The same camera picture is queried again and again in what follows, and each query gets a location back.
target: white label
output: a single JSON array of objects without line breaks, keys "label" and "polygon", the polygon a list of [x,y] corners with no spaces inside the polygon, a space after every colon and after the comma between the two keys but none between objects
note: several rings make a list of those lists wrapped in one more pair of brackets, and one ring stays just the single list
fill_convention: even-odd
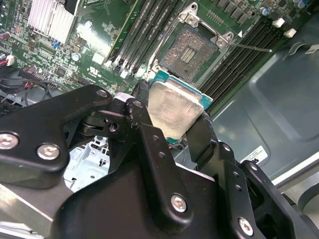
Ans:
[{"label": "white label", "polygon": [[245,160],[253,161],[254,163],[258,164],[261,161],[265,160],[268,157],[268,154],[264,150],[263,146],[259,146],[254,151],[252,151],[247,157],[240,161],[242,163]]},{"label": "white label", "polygon": [[313,54],[319,49],[319,44],[312,45],[305,54]]}]

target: silver screw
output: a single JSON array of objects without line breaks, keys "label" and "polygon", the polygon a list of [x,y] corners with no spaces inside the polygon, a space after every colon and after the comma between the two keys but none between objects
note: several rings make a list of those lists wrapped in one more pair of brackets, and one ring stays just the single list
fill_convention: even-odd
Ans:
[{"label": "silver screw", "polygon": [[36,153],[42,159],[53,160],[60,155],[60,150],[53,144],[44,144],[38,148]]},{"label": "silver screw", "polygon": [[194,23],[194,18],[189,17],[188,20],[187,20],[187,23],[188,24],[193,24]]},{"label": "silver screw", "polygon": [[230,147],[226,144],[223,144],[224,148],[227,150],[227,151],[230,151]]},{"label": "silver screw", "polygon": [[251,227],[250,223],[246,219],[239,218],[238,224],[246,235],[251,237],[254,234],[253,228]]},{"label": "silver screw", "polygon": [[12,149],[19,143],[17,136],[11,133],[0,134],[0,149]]},{"label": "silver screw", "polygon": [[224,41],[223,40],[218,40],[217,41],[217,45],[218,46],[223,46],[224,45]]},{"label": "silver screw", "polygon": [[170,198],[170,202],[173,205],[174,209],[180,213],[185,212],[187,209],[187,204],[185,200],[179,195],[174,194]]},{"label": "silver screw", "polygon": [[256,167],[253,163],[249,163],[249,165],[251,166],[252,169],[254,169],[255,171],[257,171],[257,167]]},{"label": "silver screw", "polygon": [[98,90],[96,92],[99,96],[106,98],[108,96],[108,94],[106,93],[106,91],[103,90]]}]

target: ram slot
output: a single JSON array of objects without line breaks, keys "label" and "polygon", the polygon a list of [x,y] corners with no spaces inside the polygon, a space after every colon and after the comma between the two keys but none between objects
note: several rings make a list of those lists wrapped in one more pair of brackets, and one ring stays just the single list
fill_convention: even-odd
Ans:
[{"label": "ram slot", "polygon": [[140,68],[140,66],[144,63],[145,58],[148,56],[149,51],[152,49],[154,42],[156,41],[156,39],[158,39],[158,36],[163,32],[164,28],[167,26],[177,4],[178,0],[169,2],[168,6],[165,7],[161,12],[161,18],[152,29],[152,32],[149,35],[146,44],[144,44],[144,46],[141,48],[141,51],[138,51],[138,54],[135,57],[134,62],[130,65],[130,68],[133,68],[133,74],[135,74]]},{"label": "ram slot", "polygon": [[134,60],[136,54],[139,51],[142,51],[141,46],[143,45],[144,41],[147,40],[154,24],[159,20],[160,13],[162,8],[167,4],[168,0],[159,0],[156,2],[156,5],[152,9],[152,13],[148,20],[142,26],[142,31],[139,34],[138,39],[135,40],[133,46],[130,49],[129,54],[125,57],[125,61],[127,62],[127,66],[131,65],[132,61]]},{"label": "ram slot", "polygon": [[[260,20],[241,44],[260,48],[273,48],[282,39],[282,32],[274,29],[265,19]],[[245,48],[235,48],[219,68],[212,73],[200,90],[214,99],[209,110],[220,103],[257,64],[267,55]]]},{"label": "ram slot", "polygon": [[131,49],[132,44],[135,42],[136,38],[139,36],[141,31],[141,27],[147,21],[150,14],[152,13],[153,6],[155,5],[156,1],[148,0],[144,3],[141,12],[138,18],[135,20],[134,24],[130,28],[130,32],[125,38],[119,52],[117,53],[116,58],[120,57],[121,60],[119,62],[119,66],[121,66],[124,62],[124,58],[128,54],[129,50]]}]

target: heatsink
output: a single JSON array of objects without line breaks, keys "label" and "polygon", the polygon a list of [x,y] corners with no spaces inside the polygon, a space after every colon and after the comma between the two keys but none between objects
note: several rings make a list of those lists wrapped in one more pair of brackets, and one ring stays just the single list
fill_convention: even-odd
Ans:
[{"label": "heatsink", "polygon": [[33,0],[28,25],[34,32],[65,44],[74,23],[60,0]]}]

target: blue capacitor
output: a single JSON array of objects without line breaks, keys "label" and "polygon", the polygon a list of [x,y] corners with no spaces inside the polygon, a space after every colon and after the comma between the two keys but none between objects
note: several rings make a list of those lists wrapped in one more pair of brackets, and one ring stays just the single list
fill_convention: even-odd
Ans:
[{"label": "blue capacitor", "polygon": [[60,44],[61,44],[61,42],[55,41],[55,42],[53,43],[53,45],[52,45],[53,49],[58,48],[58,47],[60,46]]},{"label": "blue capacitor", "polygon": [[307,0],[301,0],[298,3],[295,3],[295,8],[299,8],[299,9],[304,8],[306,4],[307,4]]},{"label": "blue capacitor", "polygon": [[263,16],[269,15],[269,9],[266,8],[266,7],[261,7],[261,8],[259,9],[259,12],[260,12],[260,14],[263,15]]}]

